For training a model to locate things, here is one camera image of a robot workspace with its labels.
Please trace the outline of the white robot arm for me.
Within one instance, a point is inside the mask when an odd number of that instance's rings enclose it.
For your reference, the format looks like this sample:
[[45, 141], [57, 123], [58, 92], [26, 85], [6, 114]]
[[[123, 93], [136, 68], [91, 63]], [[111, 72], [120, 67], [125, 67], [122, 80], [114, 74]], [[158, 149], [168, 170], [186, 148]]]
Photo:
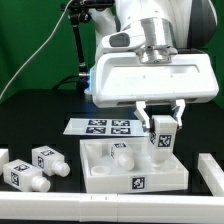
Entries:
[[96, 29], [92, 98], [100, 108], [133, 106], [143, 130], [145, 108], [169, 105], [181, 120], [188, 103], [208, 102], [218, 91], [209, 56], [188, 45], [190, 23], [201, 16], [198, 38], [217, 26], [210, 0], [114, 0], [115, 12], [91, 11]]

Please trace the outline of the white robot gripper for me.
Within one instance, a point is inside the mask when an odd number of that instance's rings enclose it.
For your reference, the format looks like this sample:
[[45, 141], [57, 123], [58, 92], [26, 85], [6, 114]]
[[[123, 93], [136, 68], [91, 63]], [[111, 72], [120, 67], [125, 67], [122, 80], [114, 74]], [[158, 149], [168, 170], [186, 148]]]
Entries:
[[171, 102], [173, 118], [181, 129], [185, 102], [208, 102], [218, 91], [206, 54], [177, 54], [170, 63], [142, 64], [133, 52], [109, 53], [100, 57], [92, 78], [95, 105], [106, 108], [135, 104], [134, 115], [144, 132], [151, 128], [146, 104]]

